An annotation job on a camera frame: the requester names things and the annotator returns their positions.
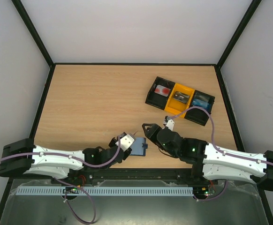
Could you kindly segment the blue leather card holder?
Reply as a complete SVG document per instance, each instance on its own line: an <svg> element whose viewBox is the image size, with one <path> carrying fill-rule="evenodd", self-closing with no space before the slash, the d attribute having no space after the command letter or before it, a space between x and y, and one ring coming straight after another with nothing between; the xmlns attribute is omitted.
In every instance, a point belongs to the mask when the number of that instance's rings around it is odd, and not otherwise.
<svg viewBox="0 0 273 225"><path fill-rule="evenodd" d="M133 142L130 148L132 149L130 153L131 156L145 157L146 150L148 148L146 138L136 137L135 141Z"/></svg>

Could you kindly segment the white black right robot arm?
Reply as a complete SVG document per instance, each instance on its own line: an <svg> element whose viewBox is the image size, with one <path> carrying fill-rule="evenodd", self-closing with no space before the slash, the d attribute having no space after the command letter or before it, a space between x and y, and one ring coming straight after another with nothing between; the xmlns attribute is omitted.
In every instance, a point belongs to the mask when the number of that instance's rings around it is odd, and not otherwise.
<svg viewBox="0 0 273 225"><path fill-rule="evenodd" d="M173 158L192 165L191 179L238 180L273 192L273 151L263 154L246 153L220 148L196 138L183 138L173 131L174 122L164 127L144 123L145 137Z"/></svg>

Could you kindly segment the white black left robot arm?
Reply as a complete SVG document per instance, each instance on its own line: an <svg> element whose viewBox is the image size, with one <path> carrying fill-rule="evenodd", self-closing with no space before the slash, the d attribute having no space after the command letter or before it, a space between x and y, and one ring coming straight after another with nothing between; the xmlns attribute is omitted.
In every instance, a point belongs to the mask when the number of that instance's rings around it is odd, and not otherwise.
<svg viewBox="0 0 273 225"><path fill-rule="evenodd" d="M26 138L4 146L0 177L37 174L64 179L71 170L107 169L116 163L120 164L130 155L135 140L133 135L126 134L113 138L107 149L98 146L66 151L35 145L33 139Z"/></svg>

